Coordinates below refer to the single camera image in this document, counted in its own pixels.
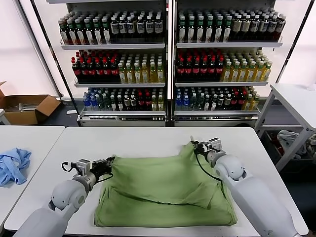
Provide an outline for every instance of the white table leg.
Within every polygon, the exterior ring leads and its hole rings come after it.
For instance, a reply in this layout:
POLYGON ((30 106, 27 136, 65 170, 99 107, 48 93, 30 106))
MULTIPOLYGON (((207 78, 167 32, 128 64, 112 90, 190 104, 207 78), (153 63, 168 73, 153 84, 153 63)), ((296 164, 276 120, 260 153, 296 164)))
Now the white table leg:
POLYGON ((273 95, 273 92, 271 91, 269 94, 269 97, 267 98, 262 111, 260 112, 260 115, 255 123, 255 132, 258 132, 260 130, 260 127, 262 125, 263 120, 265 119, 267 112, 268 112, 268 108, 269 106, 272 104, 273 100, 275 99, 275 95, 273 95))
POLYGON ((306 142, 306 140, 314 133, 314 131, 304 128, 300 135, 296 138, 289 149, 284 153, 281 159, 276 164, 276 169, 280 172, 286 164, 294 157, 298 149, 306 142))

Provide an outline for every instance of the beverage shelf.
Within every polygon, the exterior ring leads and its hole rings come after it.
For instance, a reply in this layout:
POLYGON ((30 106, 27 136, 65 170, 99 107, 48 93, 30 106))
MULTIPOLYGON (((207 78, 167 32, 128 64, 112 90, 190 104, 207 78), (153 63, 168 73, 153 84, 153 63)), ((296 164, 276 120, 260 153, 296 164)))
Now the beverage shelf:
POLYGON ((278 48, 283 43, 279 42, 211 42, 211 43, 177 43, 178 48, 278 48))
POLYGON ((113 87, 118 87, 118 88, 147 88, 147 87, 165 87, 165 83, 131 83, 131 84, 79 84, 75 83, 75 87, 80 88, 80 87, 105 87, 105 88, 113 88, 113 87))
POLYGON ((177 82, 176 87, 191 87, 191 86, 260 86, 267 85, 268 82, 177 82))
POLYGON ((63 50, 89 50, 89 49, 155 49, 164 48, 164 43, 128 43, 128 44, 88 44, 88 45, 64 45, 63 50))
POLYGON ((209 110, 209 111, 195 111, 195 110, 190 110, 190 111, 174 111, 175 116, 184 116, 184 117, 189 117, 189 116, 257 116, 259 115, 258 110, 253 110, 253 111, 232 111, 232 110, 209 110))

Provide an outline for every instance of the white wall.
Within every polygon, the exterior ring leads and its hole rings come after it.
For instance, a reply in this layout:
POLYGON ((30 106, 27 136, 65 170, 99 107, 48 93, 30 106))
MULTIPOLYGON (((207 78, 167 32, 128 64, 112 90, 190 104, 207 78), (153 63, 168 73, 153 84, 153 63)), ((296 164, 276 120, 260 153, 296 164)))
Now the white wall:
POLYGON ((6 19, 0 37, 0 81, 7 81, 1 90, 5 95, 56 96, 12 0, 0 1, 0 15, 6 19))

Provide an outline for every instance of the black cable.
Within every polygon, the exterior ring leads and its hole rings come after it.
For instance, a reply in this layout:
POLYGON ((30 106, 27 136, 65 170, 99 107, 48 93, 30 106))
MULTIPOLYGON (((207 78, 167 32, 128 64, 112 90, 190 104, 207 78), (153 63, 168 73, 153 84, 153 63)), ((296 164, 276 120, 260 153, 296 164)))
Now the black cable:
POLYGON ((213 178, 213 179, 216 179, 217 181, 220 181, 220 182, 222 181, 221 179, 216 178, 216 177, 214 177, 213 175, 211 175, 210 173, 208 173, 208 172, 202 167, 201 163, 200 163, 199 160, 198 160, 197 154, 196 154, 196 158, 197 158, 197 162, 198 162, 200 168, 204 171, 205 174, 207 174, 209 177, 211 177, 211 178, 213 178))

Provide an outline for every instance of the juice bottle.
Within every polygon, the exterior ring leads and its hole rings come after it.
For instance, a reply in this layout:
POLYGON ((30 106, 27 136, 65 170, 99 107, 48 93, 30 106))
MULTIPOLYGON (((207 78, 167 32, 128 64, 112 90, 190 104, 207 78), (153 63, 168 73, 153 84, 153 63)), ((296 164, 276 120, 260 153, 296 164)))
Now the juice bottle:
POLYGON ((151 62, 150 63, 150 82, 151 83, 157 83, 158 82, 158 76, 157 76, 157 72, 155 69, 155 63, 151 62))
POLYGON ((264 70, 264 72, 261 75, 260 81, 267 81, 271 72, 271 66, 272 66, 272 62, 269 61, 266 65, 266 69, 264 70))

